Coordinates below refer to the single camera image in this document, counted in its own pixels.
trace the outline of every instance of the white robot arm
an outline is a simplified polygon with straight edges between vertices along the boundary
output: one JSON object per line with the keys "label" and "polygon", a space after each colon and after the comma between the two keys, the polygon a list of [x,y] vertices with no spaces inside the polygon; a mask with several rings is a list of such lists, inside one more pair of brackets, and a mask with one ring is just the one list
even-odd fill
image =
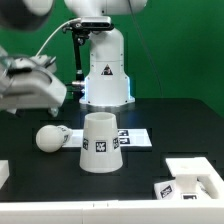
{"label": "white robot arm", "polygon": [[[32,31],[49,17],[54,0],[0,0],[0,25]],[[11,57],[0,48],[0,110],[56,108],[66,87],[52,74],[54,59]]]}
{"label": "white robot arm", "polygon": [[78,17],[130,14],[141,11],[148,0],[65,0],[67,7]]}
{"label": "white robot arm", "polygon": [[[100,22],[105,20],[105,15],[136,13],[146,3],[147,0],[65,0],[72,12],[88,21],[84,23],[85,26],[82,22],[77,24],[78,32],[73,32],[73,40],[82,38],[82,35],[78,36],[81,29],[85,32],[97,24],[105,27]],[[95,107],[118,108],[134,102],[135,99],[130,95],[129,77],[124,72],[123,35],[117,29],[91,29],[88,39],[91,42],[90,72],[85,79],[85,95],[79,101],[81,106],[94,107],[95,110]]]}

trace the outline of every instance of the warning label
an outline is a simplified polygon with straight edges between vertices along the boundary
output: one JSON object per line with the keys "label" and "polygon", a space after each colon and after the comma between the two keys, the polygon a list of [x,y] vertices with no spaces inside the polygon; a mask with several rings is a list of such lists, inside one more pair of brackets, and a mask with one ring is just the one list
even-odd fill
{"label": "warning label", "polygon": [[103,72],[101,73],[101,75],[113,75],[113,72],[111,71],[109,65],[107,65],[107,66],[105,67],[105,69],[103,70]]}

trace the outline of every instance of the black cable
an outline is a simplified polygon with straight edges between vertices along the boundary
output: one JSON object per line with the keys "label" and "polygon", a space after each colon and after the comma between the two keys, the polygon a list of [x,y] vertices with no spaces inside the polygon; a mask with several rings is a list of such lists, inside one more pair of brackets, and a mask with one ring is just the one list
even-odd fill
{"label": "black cable", "polygon": [[154,63],[154,60],[152,58],[152,54],[151,54],[149,48],[146,45],[145,38],[144,38],[144,36],[143,36],[143,34],[141,32],[141,29],[139,27],[139,24],[138,24],[138,22],[137,22],[137,20],[135,18],[135,15],[134,15],[134,12],[133,12],[133,9],[132,9],[132,5],[131,5],[131,0],[127,0],[127,1],[128,1],[128,4],[129,4],[129,7],[130,7],[133,24],[134,24],[134,26],[135,26],[135,28],[137,30],[137,33],[138,33],[139,39],[140,39],[140,41],[142,43],[143,49],[145,50],[145,53],[146,53],[147,58],[149,60],[149,63],[151,64],[153,72],[154,72],[154,74],[156,76],[156,79],[157,79],[157,82],[158,82],[158,85],[159,85],[160,96],[161,96],[161,98],[163,98],[163,88],[162,88],[162,84],[161,84],[161,80],[160,80],[160,75],[159,75],[158,69],[157,69],[157,67],[156,67],[156,65]]}

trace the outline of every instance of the white block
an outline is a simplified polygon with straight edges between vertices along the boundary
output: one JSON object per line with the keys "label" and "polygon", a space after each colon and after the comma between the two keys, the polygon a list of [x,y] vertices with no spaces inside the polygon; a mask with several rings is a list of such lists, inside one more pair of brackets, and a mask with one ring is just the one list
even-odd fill
{"label": "white block", "polygon": [[9,177],[9,164],[7,160],[0,161],[0,189]]}
{"label": "white block", "polygon": [[167,166],[173,177],[178,176],[208,176],[210,169],[207,160],[198,158],[166,159]]}

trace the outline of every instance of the white cup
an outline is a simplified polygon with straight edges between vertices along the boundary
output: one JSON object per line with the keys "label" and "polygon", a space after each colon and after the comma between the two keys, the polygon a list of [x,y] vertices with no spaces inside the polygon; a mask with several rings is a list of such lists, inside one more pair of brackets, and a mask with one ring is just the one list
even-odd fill
{"label": "white cup", "polygon": [[92,173],[107,173],[122,165],[115,115],[105,112],[86,115],[80,167]]}

